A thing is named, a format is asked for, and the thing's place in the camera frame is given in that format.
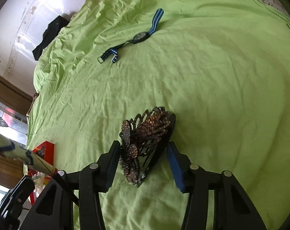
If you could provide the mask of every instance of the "black cloth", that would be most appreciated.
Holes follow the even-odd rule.
[[[42,55],[43,49],[49,45],[50,42],[58,35],[61,28],[66,27],[69,21],[65,18],[58,16],[49,25],[43,34],[43,41],[38,45],[33,51],[33,56],[35,60],[39,60]]]

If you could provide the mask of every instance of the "red object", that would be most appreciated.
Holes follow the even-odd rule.
[[[33,152],[37,154],[40,158],[44,159],[49,164],[53,165],[53,151],[54,151],[55,145],[46,141],[42,144],[40,144],[38,147],[36,147]],[[37,172],[31,168],[28,168],[28,175],[34,176]],[[45,176],[45,185],[50,180],[50,177]],[[30,202],[31,205],[33,205],[36,201],[36,197],[34,195],[34,192],[30,194]]]
[[[33,152],[37,154],[40,158],[44,159],[49,164],[53,165],[53,151],[55,145],[50,142],[44,142],[36,147]]]

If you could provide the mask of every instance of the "metal bolt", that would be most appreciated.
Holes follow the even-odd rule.
[[[58,171],[58,174],[59,174],[60,176],[64,176],[65,172],[64,172],[63,170],[59,170],[59,171]]]
[[[198,170],[199,169],[199,166],[197,165],[197,164],[191,164],[190,165],[190,169],[192,169],[192,170]]]
[[[224,171],[224,176],[231,177],[232,173],[229,170]]]
[[[89,168],[91,169],[91,170],[95,170],[95,169],[97,169],[99,167],[99,165],[97,164],[97,163],[91,163],[90,165],[89,165]]]

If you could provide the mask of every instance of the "wooden furniture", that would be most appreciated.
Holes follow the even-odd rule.
[[[0,76],[0,102],[26,116],[32,97]]]
[[[11,189],[23,176],[21,161],[0,157],[0,185]]]

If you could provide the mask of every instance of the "green bedsheet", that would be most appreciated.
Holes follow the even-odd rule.
[[[98,63],[148,30],[159,7],[152,37]],[[81,170],[119,140],[124,119],[165,106],[177,116],[180,152],[206,170],[231,170],[268,229],[289,214],[290,19],[259,0],[87,0],[44,51],[34,85],[28,148],[55,143],[56,167]],[[108,230],[180,229],[186,202],[165,155],[139,188],[118,168],[101,194]]]

